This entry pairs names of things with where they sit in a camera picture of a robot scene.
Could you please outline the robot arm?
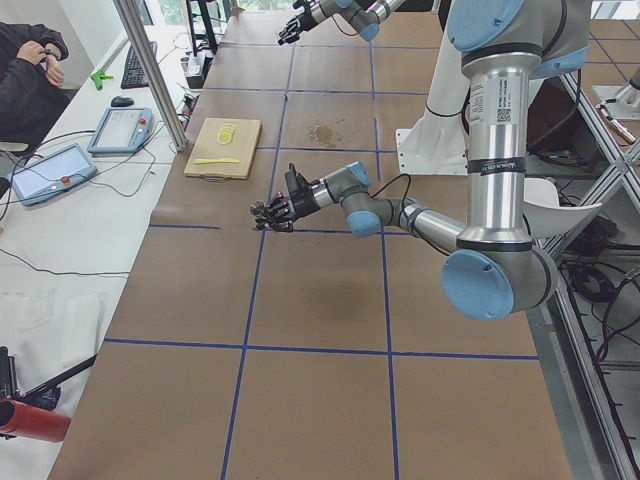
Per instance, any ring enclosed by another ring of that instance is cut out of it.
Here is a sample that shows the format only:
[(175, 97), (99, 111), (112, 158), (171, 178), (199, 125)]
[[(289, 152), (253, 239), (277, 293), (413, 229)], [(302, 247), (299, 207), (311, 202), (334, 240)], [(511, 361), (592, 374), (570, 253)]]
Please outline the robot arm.
[(424, 115), (398, 150), (439, 172), (454, 165), (454, 147), (466, 150), (464, 222), (408, 197), (373, 196), (367, 170), (354, 162), (313, 181), (289, 169), (285, 192), (251, 206), (257, 227), (289, 232), (337, 204), (357, 237), (396, 226), (444, 252), (443, 290), (467, 317), (497, 320), (541, 304), (558, 274), (537, 241), (567, 232), (588, 209), (525, 199), (529, 85), (583, 65), (590, 16), (587, 1), (451, 3)]
[(303, 32), (335, 16), (341, 16), (357, 35), (370, 42), (378, 34), (380, 24), (403, 4), (400, 0), (380, 0), (362, 7), (352, 0), (295, 1), (293, 8), (302, 11), (278, 33), (278, 44), (295, 43)]

